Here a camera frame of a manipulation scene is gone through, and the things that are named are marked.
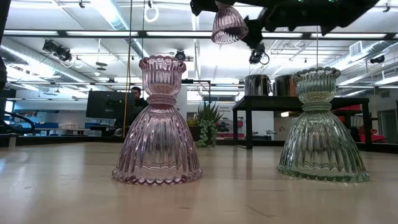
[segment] computer monitor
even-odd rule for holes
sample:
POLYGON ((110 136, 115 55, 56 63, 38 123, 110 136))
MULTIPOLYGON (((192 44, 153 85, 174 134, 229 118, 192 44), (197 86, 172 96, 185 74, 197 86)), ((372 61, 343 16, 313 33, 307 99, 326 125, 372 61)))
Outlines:
MULTIPOLYGON (((87 102, 87 118, 124 119, 126 93, 115 91, 90 91, 87 102)), ((134 94, 127 94, 127 120, 134 116, 134 94)))

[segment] stainless steel pot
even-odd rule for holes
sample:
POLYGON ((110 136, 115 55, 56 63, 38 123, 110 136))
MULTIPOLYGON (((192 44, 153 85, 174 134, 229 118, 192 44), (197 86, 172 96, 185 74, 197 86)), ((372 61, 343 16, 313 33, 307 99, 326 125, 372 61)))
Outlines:
POLYGON ((268 96, 271 92, 271 81, 267 75, 248 75, 244 78, 246 96, 268 96))
POLYGON ((281 75, 275 78, 274 96, 297 96, 296 82, 293 81, 293 75, 281 75))

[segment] man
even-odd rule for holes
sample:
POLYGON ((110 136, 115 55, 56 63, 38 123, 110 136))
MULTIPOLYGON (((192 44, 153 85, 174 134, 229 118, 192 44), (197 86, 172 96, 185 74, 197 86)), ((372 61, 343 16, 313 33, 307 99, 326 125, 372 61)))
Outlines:
MULTIPOLYGON (((131 92, 134 94, 135 102, 134 102, 134 111, 132 115, 132 119, 126 121, 126 126, 130 126, 132 122, 138 117, 139 113, 144 110, 145 107, 148 106, 148 102, 141 98, 141 89, 139 87, 134 86, 131 88, 131 92)), ((123 127, 124 118, 117 119, 114 122, 114 125, 121 128, 123 127)))

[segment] desk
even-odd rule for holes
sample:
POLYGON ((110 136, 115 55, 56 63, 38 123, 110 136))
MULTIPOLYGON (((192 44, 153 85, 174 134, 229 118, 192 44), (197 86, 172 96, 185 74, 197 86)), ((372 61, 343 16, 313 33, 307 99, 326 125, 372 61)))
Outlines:
MULTIPOLYGON (((362 105, 366 144, 372 144, 368 98, 334 98, 330 103, 332 110, 362 105)), ((303 111, 302 105, 303 103, 294 96, 244 96, 232 108, 234 143, 238 142, 238 111, 246 112, 246 149, 252 149, 252 111, 303 111)))
POLYGON ((73 128, 73 129, 63 129, 63 128, 36 128, 35 131, 46 131, 46 136, 50 136, 51 131, 65 131, 65 134, 71 135, 74 131, 77 131, 77 135, 83 135, 85 131, 89 131, 89 129, 80 129, 80 128, 73 128))

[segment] ribbed glass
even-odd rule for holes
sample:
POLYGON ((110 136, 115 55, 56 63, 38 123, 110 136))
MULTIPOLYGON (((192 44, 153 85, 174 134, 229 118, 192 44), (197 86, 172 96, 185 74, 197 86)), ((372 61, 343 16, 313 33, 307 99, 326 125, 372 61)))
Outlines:
POLYGON ((202 175, 187 122, 175 109, 186 65, 151 56, 139 63, 149 106, 134 120, 113 177, 132 184, 179 184, 202 175))
POLYGON ((295 74, 304 104, 285 142, 278 170, 295 177, 338 182, 369 179, 363 160, 344 124, 330 112, 340 71, 311 68, 295 74))
POLYGON ((248 32, 239 12, 232 6, 223 6, 214 18, 211 40, 216 44, 232 44, 242 40, 248 32))

